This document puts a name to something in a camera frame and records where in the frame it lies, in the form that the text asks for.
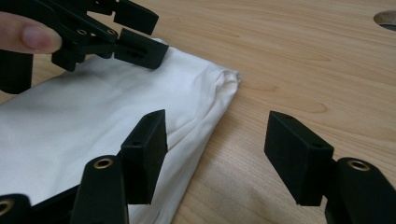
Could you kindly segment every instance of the white fabric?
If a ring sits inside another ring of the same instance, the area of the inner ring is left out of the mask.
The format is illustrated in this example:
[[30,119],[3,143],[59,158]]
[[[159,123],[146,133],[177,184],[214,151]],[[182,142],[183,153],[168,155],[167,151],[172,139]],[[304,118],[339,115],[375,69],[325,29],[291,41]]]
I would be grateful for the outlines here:
[[142,116],[165,109],[169,152],[152,205],[129,214],[169,223],[238,82],[236,71],[174,48],[157,70],[92,58],[0,105],[0,195],[36,204],[74,187],[88,161],[117,154]]

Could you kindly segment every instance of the brass insert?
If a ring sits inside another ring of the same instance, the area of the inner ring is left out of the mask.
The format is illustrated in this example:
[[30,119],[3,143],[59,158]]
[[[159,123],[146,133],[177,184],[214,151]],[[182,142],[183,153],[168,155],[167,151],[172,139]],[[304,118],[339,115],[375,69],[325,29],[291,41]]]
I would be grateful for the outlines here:
[[113,160],[110,158],[104,158],[99,161],[96,161],[93,167],[96,169],[106,169],[107,167],[111,166],[113,164]]
[[9,212],[13,206],[14,201],[11,199],[5,199],[3,201],[0,201],[0,216]]
[[361,161],[348,161],[347,164],[355,170],[364,172],[370,171],[371,169],[369,165]]

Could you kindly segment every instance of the table hole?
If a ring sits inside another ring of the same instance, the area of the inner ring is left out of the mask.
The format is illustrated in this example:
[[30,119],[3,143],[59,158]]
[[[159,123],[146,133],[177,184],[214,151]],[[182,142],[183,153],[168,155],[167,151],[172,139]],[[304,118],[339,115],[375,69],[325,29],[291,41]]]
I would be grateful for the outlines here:
[[396,31],[396,10],[378,12],[374,15],[374,21],[385,29]]

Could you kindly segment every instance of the screw hole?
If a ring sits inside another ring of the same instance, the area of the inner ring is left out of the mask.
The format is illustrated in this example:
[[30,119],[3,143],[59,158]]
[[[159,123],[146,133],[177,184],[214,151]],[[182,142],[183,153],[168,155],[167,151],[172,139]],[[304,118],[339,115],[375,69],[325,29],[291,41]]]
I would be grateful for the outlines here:
[[141,142],[132,142],[132,146],[140,147],[141,146]]
[[355,170],[359,171],[370,171],[370,166],[361,161],[348,161],[347,164]]
[[314,143],[312,144],[313,147],[323,147],[323,145],[321,143]]
[[6,214],[14,206],[14,201],[11,199],[5,199],[0,201],[0,216]]
[[116,34],[116,32],[113,31],[113,30],[107,30],[107,32],[108,32],[109,34],[111,34],[111,35],[115,35],[115,34]]
[[104,158],[104,159],[97,161],[93,165],[93,167],[95,167],[96,169],[106,169],[107,167],[111,166],[112,164],[113,164],[113,160],[111,160],[109,158]]
[[78,30],[77,30],[77,33],[78,33],[79,35],[86,35],[86,34],[87,34],[87,32],[86,32],[85,30],[81,30],[81,29],[78,29]]

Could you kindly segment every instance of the wooden table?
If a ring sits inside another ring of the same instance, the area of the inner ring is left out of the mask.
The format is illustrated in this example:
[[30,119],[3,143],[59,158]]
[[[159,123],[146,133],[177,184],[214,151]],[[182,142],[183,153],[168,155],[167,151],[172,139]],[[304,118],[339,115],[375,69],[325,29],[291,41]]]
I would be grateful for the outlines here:
[[[396,33],[373,20],[395,1],[135,2],[160,15],[155,37],[243,78],[174,223],[325,223],[325,199],[296,205],[263,153],[270,110],[302,121],[335,159],[368,161],[396,186]],[[62,73],[49,60],[35,57],[35,84]]]

